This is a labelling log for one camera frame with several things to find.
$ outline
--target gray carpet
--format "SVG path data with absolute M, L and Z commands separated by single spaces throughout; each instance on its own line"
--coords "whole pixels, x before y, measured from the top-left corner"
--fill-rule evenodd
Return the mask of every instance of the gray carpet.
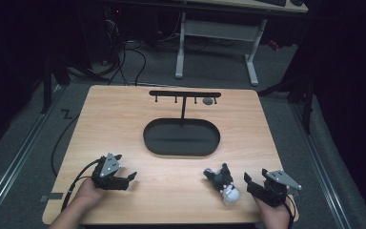
M 192 49 L 201 48 L 201 44 Z M 218 45 L 207 46 L 201 52 L 187 51 L 183 79 L 174 79 L 176 46 L 158 47 L 142 45 L 138 51 L 146 57 L 146 66 L 138 82 L 159 85 L 204 88 L 233 88 L 261 91 L 278 83 L 296 51 L 287 47 L 273 51 L 261 46 L 256 54 L 254 65 L 259 77 L 259 86 L 253 87 L 247 75 L 242 55 L 216 53 Z M 130 85 L 143 67 L 144 58 L 137 52 L 126 52 L 123 74 Z M 100 84 L 87 78 L 73 77 L 68 88 L 51 110 L 47 119 L 30 148 L 30 154 L 0 204 L 0 228 L 47 228 L 42 222 L 46 202 L 42 199 L 51 191 L 55 177 L 51 171 L 50 159 L 55 143 L 61 133 L 82 109 L 89 87 Z M 120 73 L 114 78 L 113 85 L 124 85 Z M 261 97 L 263 110 L 272 131 L 274 142 L 285 171 L 302 184 L 301 195 L 295 199 L 300 218 L 293 228 L 337 228 L 333 211 L 322 191 L 318 174 L 314 169 L 310 149 L 299 120 L 294 115 L 292 105 L 287 103 L 285 94 L 272 94 Z M 15 158 L 28 136 L 42 109 L 42 86 L 35 91 L 33 99 L 13 119 L 10 128 L 0 141 L 0 179 Z M 74 123 L 65 132 L 54 155 L 54 167 L 58 171 L 62 158 L 71 139 Z M 311 118 L 311 138 L 321 156 L 331 182 L 338 193 L 347 220 L 352 228 L 366 228 L 366 206 L 359 195 L 347 168 L 336 151 L 321 116 L 317 101 Z

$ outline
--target black cable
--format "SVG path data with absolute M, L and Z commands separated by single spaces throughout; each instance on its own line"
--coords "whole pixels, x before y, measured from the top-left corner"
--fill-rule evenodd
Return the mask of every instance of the black cable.
M 124 66 L 125 61 L 126 61 L 126 44 L 124 43 L 124 46 L 123 46 L 123 61 L 121 62 L 120 66 L 118 67 L 117 71 L 115 71 L 115 73 L 109 79 L 108 85 L 111 85 L 112 80 L 115 78 L 115 76 L 118 74 L 118 72 L 121 71 L 121 68 Z
M 138 75 L 135 77 L 135 87 L 136 87 L 136 86 L 138 86 L 138 77 L 139 77 L 140 74 L 142 74 L 142 72 L 145 69 L 145 66 L 147 65 L 147 58 L 145 57 L 145 55 L 142 52 L 139 52 L 139 51 L 136 51 L 136 50 L 129 50 L 129 51 L 136 52 L 144 58 L 144 65 L 142 66 L 141 71 L 139 71 Z
M 214 39 L 210 39 L 210 43 L 217 45 L 217 46 L 230 47 L 230 46 L 236 45 L 237 43 L 238 44 L 244 43 L 244 41 L 235 40 L 235 41 L 230 41 L 229 44 L 224 44 L 223 42 L 216 42 L 216 41 L 214 41 Z
M 54 148 L 52 149 L 52 152 L 51 152 L 51 169 L 52 169 L 52 172 L 54 173 L 55 177 L 58 176 L 58 174 L 57 174 L 57 172 L 55 171 L 55 168 L 54 168 L 54 154 L 55 154 L 56 148 L 58 147 L 58 144 L 61 141 L 62 137 L 64 136 L 65 132 L 70 128 L 72 123 L 76 119 L 78 119 L 79 116 L 80 116 L 80 114 L 78 114 L 76 117 L 74 117 L 73 120 L 70 123 L 68 123 L 67 127 L 64 129 L 64 131 L 62 131 L 61 136 L 58 137 L 58 139 L 57 139 L 57 141 L 54 145 Z
M 123 70 L 122 69 L 120 69 L 120 73 L 121 73 L 121 77 L 124 80 L 124 86 L 130 86 L 129 82 L 127 81 L 126 77 L 123 74 Z
M 178 15 L 178 17 L 177 17 L 177 21 L 176 21 L 176 25 L 174 26 L 174 30 L 166 38 L 161 39 L 161 40 L 158 40 L 158 43 L 159 44 L 161 44 L 161 42 L 163 42 L 163 41 L 167 41 L 167 40 L 175 39 L 176 37 L 179 37 L 179 35 L 175 35 L 175 33 L 177 31 L 177 28 L 179 27 L 179 24 L 180 24 L 179 22 L 180 22 L 181 17 L 182 17 L 182 13 L 180 12 L 179 15 Z
M 203 51 L 204 49 L 206 49 L 209 46 L 209 43 L 210 43 L 210 39 L 206 38 L 206 37 L 196 37 L 196 39 L 194 37 L 191 37 L 191 39 L 188 39 L 188 41 L 190 41 L 190 40 L 193 42 L 193 44 L 194 44 L 195 40 L 200 40 L 200 41 L 203 40 L 204 41 L 203 47 L 201 47 L 199 49 L 191 49 L 187 45 L 184 46 L 186 50 L 194 51 L 194 52 Z
M 165 48 L 173 48 L 179 45 L 179 40 L 176 40 L 179 36 L 171 37 L 168 40 L 158 41 L 158 45 Z
M 139 48 L 141 48 L 142 46 L 142 41 L 138 40 L 138 45 L 134 48 L 128 48 L 127 50 L 138 50 Z
M 62 204 L 62 208 L 61 208 L 61 212 L 62 211 L 64 211 L 64 209 L 66 209 L 67 208 L 67 206 L 68 206 L 68 202 L 70 201 L 70 197 L 71 197 L 71 194 L 72 194 L 72 191 L 73 191 L 73 189 L 75 188 L 75 184 L 76 184 L 76 182 L 79 180 L 79 179 L 81 179 L 81 176 L 83 175 L 83 173 L 85 173 L 85 171 L 87 170 L 87 169 L 89 169 L 89 167 L 91 167 L 93 164 L 95 164 L 95 163 L 99 163 L 100 162 L 100 160 L 101 159 L 97 159 L 97 160 L 95 160 L 95 161 L 93 161 L 93 162 L 91 162 L 89 165 L 87 165 L 79 174 L 78 174 L 78 176 L 76 177 L 76 179 L 73 181 L 73 183 L 71 184 L 71 186 L 70 186 L 70 189 L 68 190 L 68 192 L 67 192 L 67 195 L 65 196 L 65 198 L 64 198 L 64 202 L 63 202 L 63 204 Z
M 80 177 L 80 178 L 78 179 L 78 181 L 79 181 L 79 180 L 81 180 L 81 179 L 83 179 L 83 178 L 92 178 L 92 176 L 83 176 L 83 177 Z
M 287 209 L 288 214 L 290 215 L 290 221 L 288 222 L 288 229 L 291 229 L 293 227 L 293 223 L 294 223 L 294 219 L 295 219 L 295 215 L 296 215 L 296 209 L 295 209 L 295 204 L 293 202 L 293 200 L 287 196 L 287 198 L 291 201 L 293 207 L 294 207 L 294 214 L 291 212 L 290 207 L 288 206 L 288 204 L 284 201 L 282 202 L 282 204 L 284 205 L 284 207 Z
M 119 66 L 119 64 L 120 64 L 120 60 L 119 60 L 119 58 L 118 58 L 118 57 L 115 57 L 115 59 L 114 59 L 114 61 L 113 61 L 112 65 L 111 65 L 108 69 L 106 69 L 105 71 L 103 71 L 103 72 L 100 72 L 100 73 L 94 73 L 94 72 L 93 72 L 92 70 L 90 70 L 90 69 L 86 69 L 86 71 L 90 71 L 92 74 L 95 74 L 95 75 L 97 75 L 97 76 L 102 76 L 102 75 L 105 75 L 105 74 L 107 74 L 107 73 L 111 73 L 112 71 L 114 71 L 115 69 L 117 69 L 117 67 Z M 76 73 L 76 72 L 74 72 L 74 71 L 72 71 L 72 70 L 70 70 L 70 69 L 68 69 L 68 73 L 69 73 L 69 74 L 71 74 L 71 75 L 73 75 L 73 76 L 80 77 L 80 78 L 88 77 L 87 75 L 85 75 L 85 74 L 83 74 L 83 73 Z

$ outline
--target dark wall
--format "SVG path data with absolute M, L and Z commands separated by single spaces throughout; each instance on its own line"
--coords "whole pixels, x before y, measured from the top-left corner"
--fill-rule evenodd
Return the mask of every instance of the dark wall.
M 0 2 L 0 136 L 31 98 L 43 73 L 34 14 L 26 1 Z
M 319 14 L 337 19 L 313 23 L 284 81 L 315 75 L 333 141 L 366 201 L 366 1 L 323 3 Z

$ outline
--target floor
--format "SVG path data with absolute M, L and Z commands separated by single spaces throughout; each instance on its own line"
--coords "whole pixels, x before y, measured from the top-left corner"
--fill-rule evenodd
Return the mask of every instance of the floor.
M 133 85 L 139 75 L 140 86 L 261 91 L 280 81 L 296 52 L 296 46 L 278 51 L 260 46 L 254 59 L 259 77 L 255 87 L 250 84 L 242 55 L 215 51 L 222 42 L 216 40 L 203 49 L 199 49 L 201 44 L 188 44 L 184 77 L 177 80 L 174 42 L 154 49 L 132 41 L 122 74 L 114 76 L 112 85 Z M 40 85 L 13 119 L 0 141 L 0 228 L 47 227 L 41 218 L 55 181 L 54 171 L 61 165 L 89 87 L 96 84 L 105 83 L 72 76 L 71 84 L 64 87 L 53 80 L 53 103 L 46 114 L 41 114 Z M 269 94 L 260 101 L 284 170 L 304 187 L 295 198 L 300 217 L 293 228 L 366 228 L 364 199 L 336 151 L 318 101 L 314 99 L 310 135 L 300 126 L 302 104 L 289 104 L 285 93 Z

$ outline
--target black oval tray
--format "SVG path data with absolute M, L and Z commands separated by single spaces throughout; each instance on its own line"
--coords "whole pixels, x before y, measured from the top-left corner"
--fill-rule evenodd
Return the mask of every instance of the black oval tray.
M 219 140 L 218 129 L 203 119 L 158 118 L 144 130 L 147 148 L 162 156 L 207 156 Z

